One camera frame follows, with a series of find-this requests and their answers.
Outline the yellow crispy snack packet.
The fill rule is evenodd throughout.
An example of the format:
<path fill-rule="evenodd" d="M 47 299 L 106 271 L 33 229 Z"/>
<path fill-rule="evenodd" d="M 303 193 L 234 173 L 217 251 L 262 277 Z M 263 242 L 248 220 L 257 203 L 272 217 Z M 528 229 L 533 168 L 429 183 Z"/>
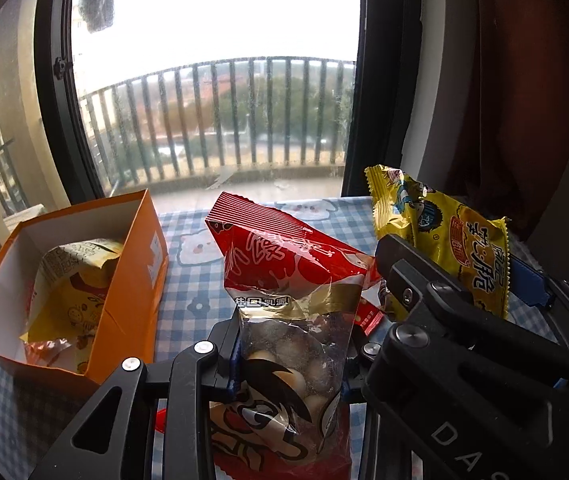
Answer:
<path fill-rule="evenodd" d="M 509 315 L 507 220 L 488 220 L 403 170 L 365 170 L 377 238 L 397 235 L 456 278 L 473 304 L 504 320 Z"/>

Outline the red cartoon boy snack bag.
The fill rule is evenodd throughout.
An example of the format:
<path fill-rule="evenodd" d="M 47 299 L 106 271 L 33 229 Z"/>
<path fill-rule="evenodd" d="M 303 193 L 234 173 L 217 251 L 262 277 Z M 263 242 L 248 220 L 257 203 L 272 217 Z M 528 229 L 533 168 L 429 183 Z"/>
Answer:
<path fill-rule="evenodd" d="M 347 479 L 348 341 L 375 313 L 372 254 L 280 209 L 224 194 L 204 224 L 237 318 L 239 377 L 212 402 L 220 479 Z"/>

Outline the pale yellow snack bag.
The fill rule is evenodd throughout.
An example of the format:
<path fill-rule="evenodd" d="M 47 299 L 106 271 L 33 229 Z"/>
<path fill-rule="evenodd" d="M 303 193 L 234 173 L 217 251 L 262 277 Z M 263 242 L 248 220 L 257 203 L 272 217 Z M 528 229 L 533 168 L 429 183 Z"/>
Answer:
<path fill-rule="evenodd" d="M 20 336 L 28 364 L 86 372 L 123 248 L 119 240 L 94 238 L 42 257 Z"/>

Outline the orange cardboard box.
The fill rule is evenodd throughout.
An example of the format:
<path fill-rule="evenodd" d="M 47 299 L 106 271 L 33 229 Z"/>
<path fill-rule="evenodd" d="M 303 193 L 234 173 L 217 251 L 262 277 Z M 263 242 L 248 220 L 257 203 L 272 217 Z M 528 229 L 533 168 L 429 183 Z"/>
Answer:
<path fill-rule="evenodd" d="M 0 365 L 81 396 L 129 356 L 152 362 L 167 268 L 147 191 L 20 223 L 0 249 Z"/>

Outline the blue checked bear tablecloth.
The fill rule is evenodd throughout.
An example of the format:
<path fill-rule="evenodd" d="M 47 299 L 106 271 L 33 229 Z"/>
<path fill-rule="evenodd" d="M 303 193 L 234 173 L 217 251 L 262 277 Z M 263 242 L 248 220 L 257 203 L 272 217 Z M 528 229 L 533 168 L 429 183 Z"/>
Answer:
<path fill-rule="evenodd" d="M 320 231 L 372 254 L 377 240 L 368 197 L 286 202 L 280 209 Z M 229 318 L 222 255 L 204 224 L 207 212 L 174 210 L 158 219 L 170 264 L 158 311 L 156 359 L 163 361 Z M 0 365 L 0 474 L 25 479 L 82 405 L 63 393 L 20 382 Z"/>

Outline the dark red curtain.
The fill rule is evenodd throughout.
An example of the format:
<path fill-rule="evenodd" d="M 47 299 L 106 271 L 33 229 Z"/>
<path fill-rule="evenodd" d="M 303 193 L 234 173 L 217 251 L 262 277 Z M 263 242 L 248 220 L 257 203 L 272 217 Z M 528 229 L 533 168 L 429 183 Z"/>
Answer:
<path fill-rule="evenodd" d="M 569 0 L 476 0 L 475 24 L 445 188 L 529 240 L 569 163 Z"/>

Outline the balcony metal railing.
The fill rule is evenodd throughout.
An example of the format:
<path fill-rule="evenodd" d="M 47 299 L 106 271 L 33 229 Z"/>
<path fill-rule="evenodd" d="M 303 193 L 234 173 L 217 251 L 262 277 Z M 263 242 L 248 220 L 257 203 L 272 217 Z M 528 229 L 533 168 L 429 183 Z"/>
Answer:
<path fill-rule="evenodd" d="M 354 62 L 332 58 L 225 58 L 112 82 L 78 106 L 111 194 L 336 176 L 346 162 L 355 76 Z"/>

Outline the black window frame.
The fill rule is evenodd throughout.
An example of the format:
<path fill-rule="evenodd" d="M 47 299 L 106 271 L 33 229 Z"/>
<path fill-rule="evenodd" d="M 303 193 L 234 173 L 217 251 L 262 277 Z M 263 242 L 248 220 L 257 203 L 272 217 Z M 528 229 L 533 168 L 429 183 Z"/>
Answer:
<path fill-rule="evenodd" d="M 104 196 L 78 104 L 72 61 L 72 0 L 37 0 L 36 87 L 48 145 L 71 204 Z"/>

